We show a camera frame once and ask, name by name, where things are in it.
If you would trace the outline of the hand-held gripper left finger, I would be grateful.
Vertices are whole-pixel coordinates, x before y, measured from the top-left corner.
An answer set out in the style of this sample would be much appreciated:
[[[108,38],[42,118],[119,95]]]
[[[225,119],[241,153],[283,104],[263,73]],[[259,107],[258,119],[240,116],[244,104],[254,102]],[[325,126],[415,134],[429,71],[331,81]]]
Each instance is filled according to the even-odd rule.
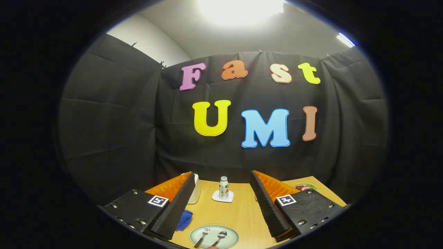
[[[195,188],[186,172],[146,191],[132,189],[100,209],[130,230],[171,240]]]

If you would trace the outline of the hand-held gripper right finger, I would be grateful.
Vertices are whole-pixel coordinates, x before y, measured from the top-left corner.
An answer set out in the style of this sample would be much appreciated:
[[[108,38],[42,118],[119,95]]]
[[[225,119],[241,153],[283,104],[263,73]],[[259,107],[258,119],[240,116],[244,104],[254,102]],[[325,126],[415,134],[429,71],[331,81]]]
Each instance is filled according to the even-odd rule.
[[[316,230],[345,209],[311,187],[294,188],[256,170],[251,171],[250,186],[277,242]]]

